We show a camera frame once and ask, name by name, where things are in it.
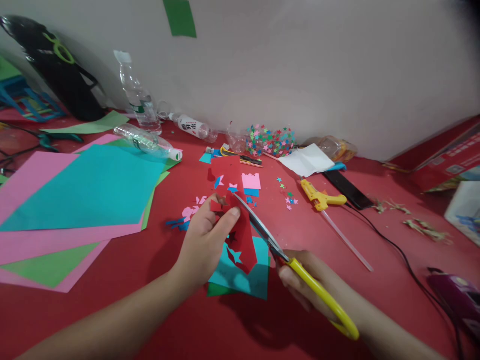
yellow glue gun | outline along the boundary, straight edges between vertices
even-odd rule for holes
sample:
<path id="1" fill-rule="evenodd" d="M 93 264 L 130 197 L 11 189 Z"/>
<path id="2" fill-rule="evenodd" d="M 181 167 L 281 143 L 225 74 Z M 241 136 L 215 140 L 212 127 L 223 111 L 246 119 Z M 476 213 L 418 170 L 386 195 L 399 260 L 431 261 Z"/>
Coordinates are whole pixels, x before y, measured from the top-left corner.
<path id="1" fill-rule="evenodd" d="M 347 203 L 347 198 L 344 195 L 338 196 L 329 196 L 326 191 L 320 192 L 311 182 L 307 179 L 303 179 L 301 182 L 301 187 L 303 191 L 308 196 L 308 199 L 315 204 L 315 209 L 319 212 L 326 210 L 330 205 L 345 205 Z"/>

bottle cap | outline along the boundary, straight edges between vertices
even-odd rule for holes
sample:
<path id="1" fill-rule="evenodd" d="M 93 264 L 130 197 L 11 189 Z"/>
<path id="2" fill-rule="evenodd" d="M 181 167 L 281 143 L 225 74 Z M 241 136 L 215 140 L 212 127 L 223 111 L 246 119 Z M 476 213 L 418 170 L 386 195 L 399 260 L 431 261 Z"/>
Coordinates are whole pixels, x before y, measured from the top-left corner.
<path id="1" fill-rule="evenodd" d="M 171 149 L 168 157 L 172 160 L 175 160 L 176 162 L 179 162 L 180 160 L 183 159 L 184 154 L 180 150 Z"/>
<path id="2" fill-rule="evenodd" d="M 132 63 L 132 57 L 128 52 L 113 50 L 113 53 L 115 54 L 115 58 L 118 60 L 119 63 Z"/>

plastic bottle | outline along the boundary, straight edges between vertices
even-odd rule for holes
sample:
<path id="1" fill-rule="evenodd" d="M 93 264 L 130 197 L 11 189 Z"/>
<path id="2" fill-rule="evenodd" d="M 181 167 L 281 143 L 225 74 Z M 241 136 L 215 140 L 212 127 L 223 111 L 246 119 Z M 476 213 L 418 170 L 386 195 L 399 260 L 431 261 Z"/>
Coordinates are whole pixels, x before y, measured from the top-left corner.
<path id="1" fill-rule="evenodd" d="M 113 51 L 120 63 L 120 79 L 126 97 L 135 111 L 140 127 L 149 133 L 160 136 L 162 125 L 154 109 L 152 97 L 145 90 L 132 69 L 132 57 L 128 52 Z"/>
<path id="2" fill-rule="evenodd" d="M 213 144 L 219 137 L 218 130 L 211 128 L 206 123 L 192 119 L 187 115 L 171 113 L 168 117 L 179 129 L 192 134 L 194 137 L 205 140 L 207 143 Z"/>
<path id="3" fill-rule="evenodd" d="M 177 162 L 182 160 L 182 152 L 174 149 L 167 140 L 141 128 L 127 123 L 116 127 L 113 132 L 146 154 L 160 159 L 172 159 Z"/>

smartphone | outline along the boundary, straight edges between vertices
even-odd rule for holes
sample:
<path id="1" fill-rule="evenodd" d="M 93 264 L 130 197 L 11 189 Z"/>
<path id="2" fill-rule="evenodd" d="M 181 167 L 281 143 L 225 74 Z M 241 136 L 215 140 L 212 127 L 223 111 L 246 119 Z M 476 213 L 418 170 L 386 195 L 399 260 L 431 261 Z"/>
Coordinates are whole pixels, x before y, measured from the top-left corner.
<path id="1" fill-rule="evenodd" d="M 375 204 L 370 201 L 355 185 L 347 180 L 340 171 L 326 171 L 323 173 L 333 186 L 335 186 L 346 198 L 359 210 L 368 209 Z"/>

scissor blade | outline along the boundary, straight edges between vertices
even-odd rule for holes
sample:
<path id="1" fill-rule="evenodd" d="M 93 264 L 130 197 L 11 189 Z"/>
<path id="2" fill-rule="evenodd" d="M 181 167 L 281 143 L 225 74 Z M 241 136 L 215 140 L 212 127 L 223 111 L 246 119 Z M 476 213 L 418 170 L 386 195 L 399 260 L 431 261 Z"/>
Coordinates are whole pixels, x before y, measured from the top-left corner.
<path id="1" fill-rule="evenodd" d="M 248 214 L 250 216 L 250 222 L 253 225 L 253 227 L 256 229 L 258 234 L 266 241 L 268 244 L 268 247 L 270 250 L 277 256 L 281 257 L 284 261 L 287 263 L 290 261 L 289 257 L 285 255 L 283 252 L 282 248 L 280 248 L 280 245 L 278 242 L 275 240 L 274 236 L 270 233 L 270 231 L 267 229 L 267 227 L 263 224 L 263 222 L 259 219 L 259 217 L 254 213 L 254 211 L 245 203 L 245 201 L 242 200 L 240 196 L 238 196 L 236 193 L 233 195 L 236 196 L 236 198 L 240 201 L 240 203 L 243 205 L 244 208 L 248 211 Z"/>

